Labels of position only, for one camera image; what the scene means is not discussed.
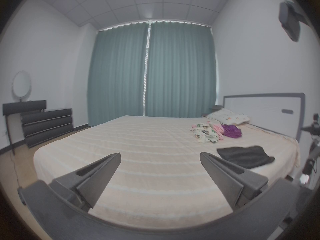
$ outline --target floor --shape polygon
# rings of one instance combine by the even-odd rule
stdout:
[[[15,148],[15,156],[12,151],[8,151],[0,155],[0,188],[1,191],[8,197],[15,210],[18,212],[20,217],[26,222],[26,224],[37,234],[41,239],[51,239],[38,222],[34,219],[29,209],[24,206],[18,196],[17,188],[18,182],[21,187],[26,187],[31,183],[37,181],[37,174],[33,165],[33,156],[35,151],[48,143],[56,140],[63,139],[71,134],[76,133],[70,132],[58,138],[44,142],[38,146],[28,148],[27,145],[22,145]]]

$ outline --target green curtain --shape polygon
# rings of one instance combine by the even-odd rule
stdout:
[[[155,22],[149,43],[145,115],[192,118],[208,113],[216,98],[210,28]]]
[[[143,115],[147,23],[100,31],[88,78],[89,125]]]

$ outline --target white patterned pillow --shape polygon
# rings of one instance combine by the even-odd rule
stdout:
[[[249,122],[250,118],[245,114],[236,114],[231,110],[222,108],[216,112],[207,115],[207,118],[219,121],[224,125],[240,125]]]

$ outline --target purple cloth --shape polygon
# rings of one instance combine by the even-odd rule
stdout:
[[[222,124],[222,127],[224,129],[224,134],[223,135],[225,135],[227,137],[239,138],[242,135],[241,130],[235,125]]]

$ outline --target bed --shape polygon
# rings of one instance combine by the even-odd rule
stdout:
[[[199,143],[191,125],[207,118],[123,116],[80,131],[38,149],[34,166],[39,179],[52,179],[112,153],[122,162],[89,213],[105,221],[136,228],[176,229],[213,221],[232,212],[200,163],[200,152],[217,148],[262,146],[271,164],[252,171],[269,178],[286,177],[300,165],[296,139],[248,123],[242,137]]]

